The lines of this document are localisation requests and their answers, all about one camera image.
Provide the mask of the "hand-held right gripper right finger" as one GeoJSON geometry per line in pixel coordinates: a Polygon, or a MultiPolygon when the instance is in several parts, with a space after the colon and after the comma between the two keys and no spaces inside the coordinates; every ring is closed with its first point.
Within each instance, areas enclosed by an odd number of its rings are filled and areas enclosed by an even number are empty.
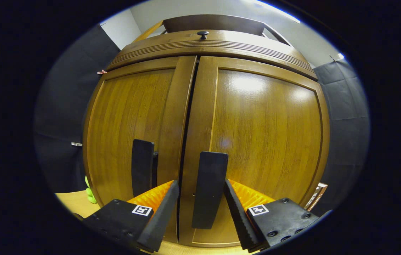
{"type": "Polygon", "coordinates": [[[224,195],[241,248],[249,253],[278,248],[320,219],[289,198],[275,200],[230,179],[224,195]]]}

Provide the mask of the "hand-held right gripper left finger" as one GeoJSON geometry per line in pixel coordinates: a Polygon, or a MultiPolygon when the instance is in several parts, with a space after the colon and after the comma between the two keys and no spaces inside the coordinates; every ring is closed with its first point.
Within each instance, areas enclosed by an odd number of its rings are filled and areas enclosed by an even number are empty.
{"type": "Polygon", "coordinates": [[[128,201],[114,199],[82,222],[116,244],[157,252],[178,197],[178,181],[168,181],[128,201]]]}

